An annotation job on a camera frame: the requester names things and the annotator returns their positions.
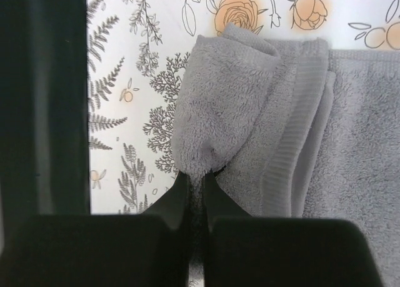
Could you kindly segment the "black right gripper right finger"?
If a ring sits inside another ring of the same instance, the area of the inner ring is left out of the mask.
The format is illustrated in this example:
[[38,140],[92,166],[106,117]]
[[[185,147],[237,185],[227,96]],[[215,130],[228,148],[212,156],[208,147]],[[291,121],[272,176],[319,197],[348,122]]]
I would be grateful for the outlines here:
[[260,218],[202,181],[206,286],[381,286],[360,229],[342,219]]

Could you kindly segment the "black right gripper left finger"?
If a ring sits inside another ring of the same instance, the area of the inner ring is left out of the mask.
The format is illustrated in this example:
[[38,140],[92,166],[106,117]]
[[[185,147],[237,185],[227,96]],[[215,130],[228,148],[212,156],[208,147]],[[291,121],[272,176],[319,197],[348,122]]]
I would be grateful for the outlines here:
[[2,286],[187,286],[187,175],[141,214],[36,216],[1,255]]

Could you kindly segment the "grey panda towel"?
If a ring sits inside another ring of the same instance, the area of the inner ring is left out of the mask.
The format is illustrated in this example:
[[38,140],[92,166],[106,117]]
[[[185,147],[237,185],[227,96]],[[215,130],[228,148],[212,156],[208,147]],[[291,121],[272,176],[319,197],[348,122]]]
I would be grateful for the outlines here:
[[206,173],[254,216],[341,218],[399,285],[399,54],[199,36],[176,101],[172,155],[192,181],[199,247]]

